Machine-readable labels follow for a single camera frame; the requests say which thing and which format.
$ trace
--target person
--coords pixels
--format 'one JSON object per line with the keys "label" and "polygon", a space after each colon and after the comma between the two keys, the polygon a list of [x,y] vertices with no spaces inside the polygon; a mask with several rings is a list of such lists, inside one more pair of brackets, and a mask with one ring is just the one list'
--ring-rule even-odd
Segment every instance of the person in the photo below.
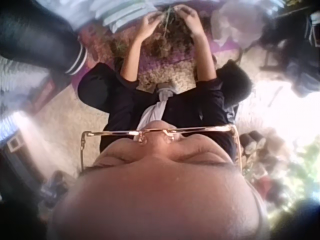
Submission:
{"label": "person", "polygon": [[[228,124],[222,83],[199,16],[186,5],[174,10],[191,31],[196,88],[163,101],[164,109],[157,105],[157,94],[135,89],[142,42],[164,18],[148,14],[120,75],[108,72],[118,84],[104,130],[136,130],[148,112],[153,117],[147,117],[150,121],[141,130]],[[263,201],[234,164],[231,133],[171,138],[156,131],[144,138],[101,137],[101,154],[55,206],[48,227],[51,239],[268,239]]]}

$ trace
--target eyeglasses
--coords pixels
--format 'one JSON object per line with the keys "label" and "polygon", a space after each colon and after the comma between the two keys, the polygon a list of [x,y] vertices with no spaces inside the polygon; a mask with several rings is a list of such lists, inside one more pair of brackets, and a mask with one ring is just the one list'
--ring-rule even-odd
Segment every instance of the eyeglasses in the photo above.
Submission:
{"label": "eyeglasses", "polygon": [[237,147],[237,164],[239,165],[240,171],[242,171],[242,162],[241,162],[241,145],[238,130],[235,125],[227,124],[223,126],[204,126],[204,127],[187,127],[187,128],[169,128],[169,129],[160,129],[160,128],[151,128],[145,130],[130,130],[130,131],[84,131],[81,135],[81,148],[80,148],[80,161],[81,161],[81,171],[84,170],[84,149],[86,144],[86,137],[98,137],[98,136],[118,136],[126,137],[133,136],[134,140],[137,140],[139,143],[142,143],[145,140],[145,135],[147,133],[154,132],[163,132],[172,140],[175,139],[175,135],[178,134],[191,134],[191,133],[204,133],[204,132],[231,132],[233,135],[233,140],[236,143]]}

